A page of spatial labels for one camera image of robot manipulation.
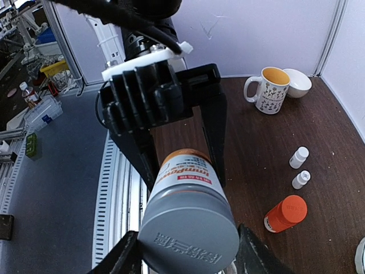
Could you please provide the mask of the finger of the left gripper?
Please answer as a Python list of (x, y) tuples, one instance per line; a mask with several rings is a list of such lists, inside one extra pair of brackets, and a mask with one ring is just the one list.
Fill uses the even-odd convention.
[(149, 129), (138, 129), (121, 135), (110, 130), (109, 135), (123, 155), (143, 179), (147, 189), (152, 190), (160, 165), (154, 139)]

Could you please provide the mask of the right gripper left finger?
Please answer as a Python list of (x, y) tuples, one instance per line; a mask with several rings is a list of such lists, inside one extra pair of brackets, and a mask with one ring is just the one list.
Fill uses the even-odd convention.
[(142, 273), (142, 255), (137, 231), (128, 231), (89, 274)]

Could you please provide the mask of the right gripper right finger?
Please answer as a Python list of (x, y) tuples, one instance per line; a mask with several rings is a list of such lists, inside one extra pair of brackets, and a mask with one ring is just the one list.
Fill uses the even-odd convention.
[(243, 223), (238, 226), (238, 234), (240, 243), (235, 262), (237, 273), (294, 273)]

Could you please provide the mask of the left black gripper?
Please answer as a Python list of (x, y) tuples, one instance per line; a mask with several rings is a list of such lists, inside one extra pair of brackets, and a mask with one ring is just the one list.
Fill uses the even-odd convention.
[(220, 181), (220, 185), (224, 188), (226, 186), (224, 147), (227, 121), (227, 100), (226, 95), (220, 87), (221, 77), (218, 68), (214, 63), (211, 63), (183, 70), (178, 76), (183, 87), (184, 101), (187, 110), (180, 119), (167, 124), (188, 119), (193, 115), (192, 109), (194, 107), (200, 108), (202, 129), (209, 156)]

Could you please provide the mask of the grey bottle cap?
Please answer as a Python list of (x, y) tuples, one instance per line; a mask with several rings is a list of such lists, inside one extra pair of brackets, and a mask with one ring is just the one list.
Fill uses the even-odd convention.
[(227, 201), (200, 191), (153, 197), (137, 239), (157, 273), (217, 273), (233, 261), (240, 242)]

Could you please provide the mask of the grey capped white orange bottle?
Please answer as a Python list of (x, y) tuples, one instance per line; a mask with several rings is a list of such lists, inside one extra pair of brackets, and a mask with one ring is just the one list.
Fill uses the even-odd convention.
[(168, 155), (160, 168), (147, 208), (230, 208), (211, 162), (186, 148)]

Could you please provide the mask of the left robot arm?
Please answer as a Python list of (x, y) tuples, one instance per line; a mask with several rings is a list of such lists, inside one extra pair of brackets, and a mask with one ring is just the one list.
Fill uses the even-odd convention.
[(226, 95), (215, 64), (188, 69), (172, 15), (180, 1), (76, 1), (69, 6), (121, 28), (125, 60), (109, 61), (96, 96), (99, 123), (152, 189), (160, 166), (150, 130), (193, 116), (198, 107), (209, 157), (225, 184)]

